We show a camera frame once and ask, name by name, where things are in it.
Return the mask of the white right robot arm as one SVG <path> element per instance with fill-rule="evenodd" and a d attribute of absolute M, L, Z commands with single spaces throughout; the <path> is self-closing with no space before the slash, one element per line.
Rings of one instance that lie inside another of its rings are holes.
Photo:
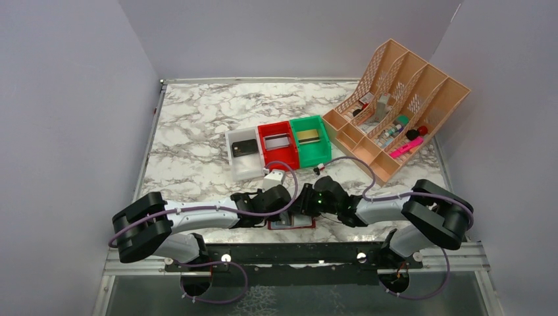
<path fill-rule="evenodd" d="M 294 214 L 319 217 L 332 214 L 357 228 L 387 221 L 408 221 L 392 230 L 374 254 L 377 264 L 394 267 L 431 246 L 457 250 L 474 224 L 472 205 L 435 183 L 417 180 L 411 191 L 393 196 L 350 195 L 330 176 L 304 185 L 289 208 Z"/>

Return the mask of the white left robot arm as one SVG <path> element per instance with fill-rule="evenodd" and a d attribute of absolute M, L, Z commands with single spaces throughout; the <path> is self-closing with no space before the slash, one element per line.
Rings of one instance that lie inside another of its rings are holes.
<path fill-rule="evenodd" d="M 114 236 L 109 247 L 118 250 L 121 263 L 152 255 L 191 263 L 201 257 L 203 248 L 195 230 L 253 228 L 293 203 L 282 185 L 196 203 L 166 201 L 160 192 L 149 192 L 112 217 Z"/>

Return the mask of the red leather card holder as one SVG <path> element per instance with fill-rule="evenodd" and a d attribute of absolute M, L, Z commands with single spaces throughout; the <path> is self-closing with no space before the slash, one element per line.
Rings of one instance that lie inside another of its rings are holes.
<path fill-rule="evenodd" d="M 279 221 L 273 221 L 267 223 L 267 228 L 269 230 L 290 230 L 290 229 L 304 229 L 304 228 L 314 228 L 316 222 L 314 218 L 306 215 L 280 215 Z"/>

